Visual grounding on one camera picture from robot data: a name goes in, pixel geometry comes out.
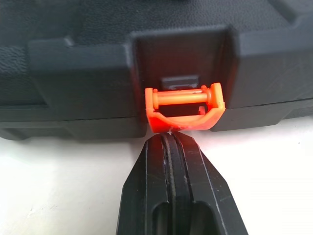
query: tool case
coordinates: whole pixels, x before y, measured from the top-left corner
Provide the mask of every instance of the tool case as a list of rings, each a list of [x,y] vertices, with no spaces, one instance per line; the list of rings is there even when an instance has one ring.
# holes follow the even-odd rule
[[[211,93],[170,97],[159,112],[179,124],[165,131],[260,127],[313,114],[313,1],[0,2],[2,138],[142,137],[148,121],[155,124],[146,117],[146,89],[212,84],[223,96],[210,125],[183,122],[214,108]]]

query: case latch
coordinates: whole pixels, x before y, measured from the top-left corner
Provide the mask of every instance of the case latch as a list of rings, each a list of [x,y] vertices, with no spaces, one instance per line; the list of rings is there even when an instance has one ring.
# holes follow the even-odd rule
[[[222,87],[214,83],[211,88],[158,92],[157,89],[146,88],[146,114],[154,133],[180,130],[208,130],[212,128],[225,111]],[[193,116],[165,117],[158,109],[161,105],[206,103],[199,107],[199,114]]]

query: textured plastic surface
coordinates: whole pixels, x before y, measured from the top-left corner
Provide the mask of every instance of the textured plastic surface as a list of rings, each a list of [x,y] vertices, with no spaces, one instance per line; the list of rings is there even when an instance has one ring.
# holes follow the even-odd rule
[[[122,193],[117,235],[247,235],[225,179],[182,133],[146,141]]]
[[[1,137],[68,136],[41,122],[97,123],[89,139],[142,136],[144,89],[161,91],[165,78],[179,77],[221,83],[226,112],[216,131],[309,114],[313,105],[302,104],[313,99],[313,1],[0,3]],[[128,121],[133,135],[112,119]]]

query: white table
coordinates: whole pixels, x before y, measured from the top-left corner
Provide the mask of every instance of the white table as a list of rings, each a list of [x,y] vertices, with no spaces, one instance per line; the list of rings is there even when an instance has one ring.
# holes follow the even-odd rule
[[[313,118],[186,132],[229,184],[250,235],[313,235]],[[0,139],[0,235],[114,235],[145,140]]]

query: black clamp jaw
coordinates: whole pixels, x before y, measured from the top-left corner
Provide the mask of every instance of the black clamp jaw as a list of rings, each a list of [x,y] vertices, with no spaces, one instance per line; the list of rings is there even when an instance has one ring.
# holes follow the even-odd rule
[[[146,141],[122,193],[117,235],[247,235],[224,178],[193,138]]]

